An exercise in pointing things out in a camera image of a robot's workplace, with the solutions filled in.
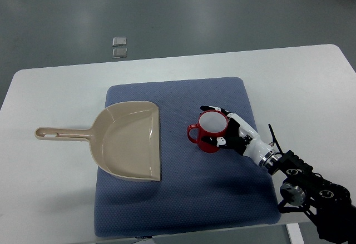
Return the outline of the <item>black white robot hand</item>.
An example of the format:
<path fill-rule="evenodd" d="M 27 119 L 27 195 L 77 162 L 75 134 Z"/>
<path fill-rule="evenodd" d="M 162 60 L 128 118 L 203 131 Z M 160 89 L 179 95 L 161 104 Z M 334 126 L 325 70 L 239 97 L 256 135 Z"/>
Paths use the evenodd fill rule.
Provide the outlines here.
<path fill-rule="evenodd" d="M 242 156 L 251 158 L 260 167 L 276 154 L 272 146 L 263 142 L 258 132 L 238 114 L 215 106 L 201 106 L 200 109 L 202 111 L 219 111 L 228 119 L 224 136 L 204 136 L 201 138 L 203 142 L 219 149 L 234 150 Z"/>

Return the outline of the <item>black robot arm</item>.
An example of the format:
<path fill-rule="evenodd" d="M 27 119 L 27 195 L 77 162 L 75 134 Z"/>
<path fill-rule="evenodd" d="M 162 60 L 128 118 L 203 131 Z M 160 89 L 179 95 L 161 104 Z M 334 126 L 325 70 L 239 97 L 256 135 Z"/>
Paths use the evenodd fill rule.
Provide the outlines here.
<path fill-rule="evenodd" d="M 283 152 L 271 125 L 272 145 L 278 151 L 271 155 L 263 167 L 270 175 L 285 174 L 280 186 L 282 201 L 280 213 L 304 213 L 317 227 L 320 239 L 331 243 L 355 243 L 355 206 L 345 187 L 326 180 L 315 173 L 293 151 Z"/>

